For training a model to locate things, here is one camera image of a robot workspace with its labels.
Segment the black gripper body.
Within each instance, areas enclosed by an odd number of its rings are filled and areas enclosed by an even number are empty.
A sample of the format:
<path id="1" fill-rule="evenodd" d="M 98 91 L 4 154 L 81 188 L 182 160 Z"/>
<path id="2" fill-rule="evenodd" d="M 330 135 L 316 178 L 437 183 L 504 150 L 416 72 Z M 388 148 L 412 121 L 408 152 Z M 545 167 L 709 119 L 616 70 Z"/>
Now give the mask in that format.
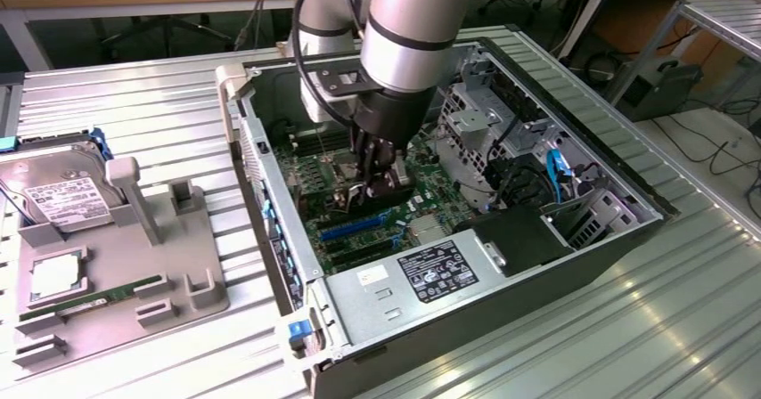
<path id="1" fill-rule="evenodd" d="M 436 91 L 433 86 L 416 93 L 382 89 L 360 94 L 353 116 L 354 149 L 360 150 L 366 142 L 378 138 L 404 150 L 421 129 Z"/>

